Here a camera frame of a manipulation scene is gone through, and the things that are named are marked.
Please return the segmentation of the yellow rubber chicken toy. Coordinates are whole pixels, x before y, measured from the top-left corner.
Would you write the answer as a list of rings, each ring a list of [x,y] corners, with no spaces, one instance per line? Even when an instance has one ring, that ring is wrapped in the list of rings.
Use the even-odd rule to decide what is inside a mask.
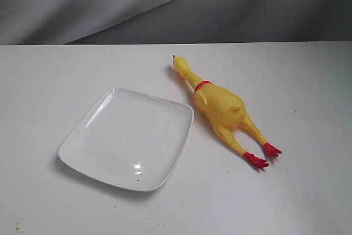
[[[246,151],[235,139],[234,129],[240,128],[252,136],[266,156],[278,157],[282,153],[255,126],[238,95],[197,76],[183,57],[173,56],[173,68],[193,88],[195,106],[210,121],[215,134],[250,165],[262,169],[269,163]]]

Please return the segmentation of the white square plate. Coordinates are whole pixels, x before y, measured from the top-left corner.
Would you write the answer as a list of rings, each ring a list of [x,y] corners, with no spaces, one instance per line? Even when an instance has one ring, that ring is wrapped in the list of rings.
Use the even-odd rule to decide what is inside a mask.
[[[174,170],[193,119],[187,104],[112,88],[63,141],[58,156],[99,182],[151,192]]]

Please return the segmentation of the grey fabric backdrop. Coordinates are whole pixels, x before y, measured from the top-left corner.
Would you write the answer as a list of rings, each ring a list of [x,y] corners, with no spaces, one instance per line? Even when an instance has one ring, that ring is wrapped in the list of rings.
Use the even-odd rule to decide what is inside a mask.
[[[351,39],[351,0],[1,0],[3,45]]]

